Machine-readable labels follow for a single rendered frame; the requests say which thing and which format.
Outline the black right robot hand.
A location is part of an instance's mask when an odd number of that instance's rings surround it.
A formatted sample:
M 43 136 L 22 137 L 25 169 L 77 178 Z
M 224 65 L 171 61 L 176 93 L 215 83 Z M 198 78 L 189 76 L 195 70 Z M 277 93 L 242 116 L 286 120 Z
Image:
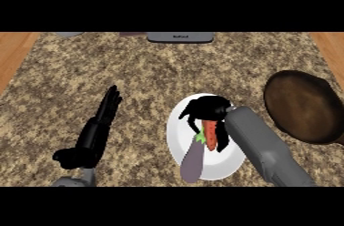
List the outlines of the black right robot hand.
M 202 129 L 202 121 L 214 120 L 217 122 L 217 147 L 215 151 L 227 147 L 230 139 L 224 128 L 226 109 L 232 106 L 230 101 L 221 96 L 201 96 L 192 99 L 184 107 L 179 118 L 187 117 L 187 125 L 198 134 Z

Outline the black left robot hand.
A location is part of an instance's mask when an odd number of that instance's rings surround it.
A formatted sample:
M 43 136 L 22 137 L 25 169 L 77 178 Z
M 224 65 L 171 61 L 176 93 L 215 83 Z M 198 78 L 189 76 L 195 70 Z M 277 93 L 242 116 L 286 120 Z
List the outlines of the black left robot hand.
M 122 98 L 117 86 L 112 86 L 100 101 L 96 115 L 87 120 L 74 148 L 59 149 L 52 159 L 65 170 L 91 169 L 100 161 L 111 125 Z

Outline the orange sweet potato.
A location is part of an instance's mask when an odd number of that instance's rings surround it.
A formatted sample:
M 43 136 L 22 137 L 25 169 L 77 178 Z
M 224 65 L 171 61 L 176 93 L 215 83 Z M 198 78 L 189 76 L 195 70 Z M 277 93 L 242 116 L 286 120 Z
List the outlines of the orange sweet potato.
M 204 136 L 205 136 L 205 143 L 207 148 L 214 150 L 217 147 L 217 122 L 214 120 L 204 120 L 202 121 L 202 129 L 204 129 Z

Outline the white oval plate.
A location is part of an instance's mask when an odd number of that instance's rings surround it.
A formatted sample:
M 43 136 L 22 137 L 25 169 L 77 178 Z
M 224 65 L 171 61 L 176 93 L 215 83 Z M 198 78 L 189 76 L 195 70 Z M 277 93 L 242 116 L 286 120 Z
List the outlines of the white oval plate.
M 187 117 L 179 118 L 183 109 L 192 99 L 198 99 L 202 96 L 210 96 L 210 93 L 199 93 L 187 96 L 174 106 L 167 122 L 167 144 L 171 156 L 177 164 L 181 164 L 181 160 L 187 153 L 189 145 L 195 137 L 195 131 L 187 125 Z M 217 152 L 204 148 L 202 158 L 202 180 L 223 180 L 241 168 L 246 159 L 245 153 L 238 147 L 233 140 L 230 140 L 227 147 Z

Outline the dark brown pan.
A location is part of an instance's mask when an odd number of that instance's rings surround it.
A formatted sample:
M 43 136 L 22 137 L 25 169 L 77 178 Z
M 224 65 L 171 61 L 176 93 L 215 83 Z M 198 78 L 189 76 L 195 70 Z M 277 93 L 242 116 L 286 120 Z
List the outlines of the dark brown pan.
M 297 70 L 276 72 L 263 100 L 282 132 L 306 143 L 344 146 L 344 102 L 323 78 Z

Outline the purple eggplant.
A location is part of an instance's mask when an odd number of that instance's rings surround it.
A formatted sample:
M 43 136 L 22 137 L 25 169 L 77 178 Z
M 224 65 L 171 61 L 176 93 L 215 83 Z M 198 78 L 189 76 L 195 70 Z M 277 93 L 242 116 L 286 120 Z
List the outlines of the purple eggplant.
M 202 175 L 204 143 L 205 136 L 204 130 L 201 130 L 201 132 L 195 135 L 192 139 L 187 153 L 183 157 L 180 165 L 181 179 L 187 183 L 196 182 Z

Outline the grey flat appliance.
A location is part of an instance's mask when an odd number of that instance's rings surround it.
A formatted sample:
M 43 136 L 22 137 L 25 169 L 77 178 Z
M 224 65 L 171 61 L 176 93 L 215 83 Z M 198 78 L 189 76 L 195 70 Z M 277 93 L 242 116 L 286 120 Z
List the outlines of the grey flat appliance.
M 146 38 L 153 43 L 202 44 L 214 40 L 212 32 L 148 32 Z

